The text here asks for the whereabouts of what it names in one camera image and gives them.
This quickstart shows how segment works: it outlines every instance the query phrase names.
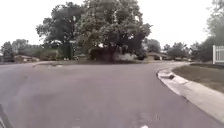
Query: fence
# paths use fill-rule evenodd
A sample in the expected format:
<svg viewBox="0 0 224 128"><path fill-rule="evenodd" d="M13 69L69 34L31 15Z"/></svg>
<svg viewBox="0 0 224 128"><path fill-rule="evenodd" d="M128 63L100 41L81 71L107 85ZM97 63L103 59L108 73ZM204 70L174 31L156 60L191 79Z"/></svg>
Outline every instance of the fence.
<svg viewBox="0 0 224 128"><path fill-rule="evenodd" d="M224 63L224 46L213 45L213 64Z"/></svg>

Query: overcast sky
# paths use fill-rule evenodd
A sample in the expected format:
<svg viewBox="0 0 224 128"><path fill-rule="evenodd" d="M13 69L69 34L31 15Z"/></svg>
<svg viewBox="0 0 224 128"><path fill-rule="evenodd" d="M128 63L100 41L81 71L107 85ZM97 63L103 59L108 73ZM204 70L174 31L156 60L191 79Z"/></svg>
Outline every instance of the overcast sky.
<svg viewBox="0 0 224 128"><path fill-rule="evenodd" d="M0 45L22 38L39 44L36 25L49 17L52 8L66 1L83 0L3 0L0 8ZM145 23L153 25L149 38L161 45L174 42L192 44L207 37L204 31L212 0L139 0Z"/></svg>

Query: curb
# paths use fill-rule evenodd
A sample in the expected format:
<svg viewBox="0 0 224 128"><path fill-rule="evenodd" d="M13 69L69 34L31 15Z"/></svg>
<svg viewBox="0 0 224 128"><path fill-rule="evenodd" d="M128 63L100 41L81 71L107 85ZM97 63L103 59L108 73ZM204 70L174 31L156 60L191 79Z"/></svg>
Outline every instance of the curb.
<svg viewBox="0 0 224 128"><path fill-rule="evenodd" d="M174 93L186 98L210 116L224 123L224 94L202 84L186 80L171 70L160 70L157 77Z"/></svg>

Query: road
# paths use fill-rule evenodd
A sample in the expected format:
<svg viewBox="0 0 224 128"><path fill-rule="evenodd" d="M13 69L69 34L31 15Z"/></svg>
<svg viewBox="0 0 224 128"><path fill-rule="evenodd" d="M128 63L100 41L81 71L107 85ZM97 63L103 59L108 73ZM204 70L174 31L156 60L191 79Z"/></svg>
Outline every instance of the road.
<svg viewBox="0 0 224 128"><path fill-rule="evenodd" d="M180 63L0 66L13 128L223 128L156 77Z"/></svg>

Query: grass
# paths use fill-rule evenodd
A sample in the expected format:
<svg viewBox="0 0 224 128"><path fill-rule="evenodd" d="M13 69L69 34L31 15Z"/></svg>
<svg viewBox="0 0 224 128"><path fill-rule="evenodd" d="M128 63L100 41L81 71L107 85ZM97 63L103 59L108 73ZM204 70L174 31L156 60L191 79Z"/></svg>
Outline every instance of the grass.
<svg viewBox="0 0 224 128"><path fill-rule="evenodd" d="M224 68L190 65L176 68L173 72L224 93Z"/></svg>

